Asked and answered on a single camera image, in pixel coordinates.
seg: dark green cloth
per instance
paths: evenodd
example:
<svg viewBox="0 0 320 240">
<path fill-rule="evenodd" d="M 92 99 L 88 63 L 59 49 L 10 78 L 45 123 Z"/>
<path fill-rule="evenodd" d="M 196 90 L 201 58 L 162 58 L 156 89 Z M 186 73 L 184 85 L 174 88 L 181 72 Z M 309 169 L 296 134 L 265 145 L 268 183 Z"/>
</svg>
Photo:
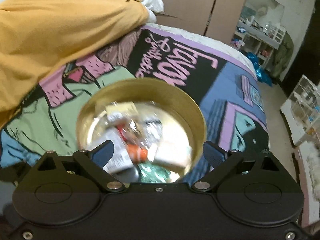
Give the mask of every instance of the dark green cloth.
<svg viewBox="0 0 320 240">
<path fill-rule="evenodd" d="M 288 33 L 285 34 L 284 39 L 275 52 L 273 60 L 273 70 L 271 71 L 271 77 L 278 79 L 280 74 L 287 68 L 291 56 L 293 54 L 293 41 Z"/>
</svg>

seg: white bedding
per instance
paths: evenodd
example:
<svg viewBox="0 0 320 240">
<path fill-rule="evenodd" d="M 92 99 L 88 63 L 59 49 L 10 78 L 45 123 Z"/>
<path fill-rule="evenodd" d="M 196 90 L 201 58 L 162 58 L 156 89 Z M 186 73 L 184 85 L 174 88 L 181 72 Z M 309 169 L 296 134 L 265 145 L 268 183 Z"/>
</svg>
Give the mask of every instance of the white bedding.
<svg viewBox="0 0 320 240">
<path fill-rule="evenodd" d="M 257 77 L 252 62 L 245 55 L 243 55 L 241 52 L 222 43 L 221 41 L 216 41 L 214 39 L 204 37 L 199 34 L 190 33 L 185 30 L 178 29 L 178 28 L 172 28 L 172 27 L 163 26 L 163 25 L 159 25 L 159 24 L 147 24 L 147 25 L 149 25 L 153 28 L 164 30 L 169 33 L 181 35 L 182 37 L 184 37 L 188 40 L 192 40 L 192 41 L 198 42 L 200 44 L 203 44 L 205 46 L 211 47 L 213 49 L 219 50 L 219 51 L 239 60 L 241 63 L 246 65 L 248 67 L 248 69 L 250 69 L 250 71 L 253 73 L 253 75 L 255 77 Z"/>
</svg>

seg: bedsheet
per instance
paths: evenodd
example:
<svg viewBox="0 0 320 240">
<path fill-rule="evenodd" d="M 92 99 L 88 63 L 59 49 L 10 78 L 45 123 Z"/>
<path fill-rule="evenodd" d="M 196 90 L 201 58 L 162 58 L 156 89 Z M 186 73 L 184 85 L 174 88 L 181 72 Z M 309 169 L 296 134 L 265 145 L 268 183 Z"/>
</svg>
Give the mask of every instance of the bedsheet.
<svg viewBox="0 0 320 240">
<path fill-rule="evenodd" d="M 249 64 L 218 50 L 214 41 L 204 44 L 175 31 L 142 26 L 41 80 L 1 131 L 0 166 L 33 165 L 47 150 L 71 155 L 78 150 L 76 120 L 82 106 L 103 87 L 132 77 L 158 78 L 184 90 L 205 117 L 207 139 L 221 148 L 268 149 L 263 103 Z M 202 157 L 184 180 L 193 183 L 211 168 Z"/>
</svg>

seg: black door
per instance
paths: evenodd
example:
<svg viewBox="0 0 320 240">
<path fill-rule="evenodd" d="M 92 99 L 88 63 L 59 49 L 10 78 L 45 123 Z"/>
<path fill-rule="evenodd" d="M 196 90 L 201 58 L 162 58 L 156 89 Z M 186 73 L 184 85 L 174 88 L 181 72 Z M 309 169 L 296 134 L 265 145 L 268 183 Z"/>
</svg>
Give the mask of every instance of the black door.
<svg viewBox="0 0 320 240">
<path fill-rule="evenodd" d="M 320 82 L 320 0 L 316 0 L 315 9 L 303 44 L 281 85 L 287 96 L 302 75 L 316 85 Z"/>
</svg>

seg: metal container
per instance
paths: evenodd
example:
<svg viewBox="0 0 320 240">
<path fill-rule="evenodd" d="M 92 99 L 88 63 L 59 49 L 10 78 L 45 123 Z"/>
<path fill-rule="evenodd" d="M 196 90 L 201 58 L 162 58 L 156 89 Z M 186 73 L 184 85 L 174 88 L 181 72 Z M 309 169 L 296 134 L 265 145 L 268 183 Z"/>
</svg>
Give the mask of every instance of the metal container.
<svg viewBox="0 0 320 240">
<path fill-rule="evenodd" d="M 204 117 L 193 99 L 183 90 L 168 83 L 153 79 L 127 79 L 101 89 L 82 108 L 76 124 L 76 134 L 80 149 L 85 149 L 101 133 L 98 129 L 103 106 L 113 102 L 154 102 L 159 107 L 158 116 L 163 124 L 164 136 L 179 147 L 192 148 L 190 165 L 183 171 L 175 171 L 174 182 L 185 176 L 202 155 L 206 140 Z"/>
</svg>

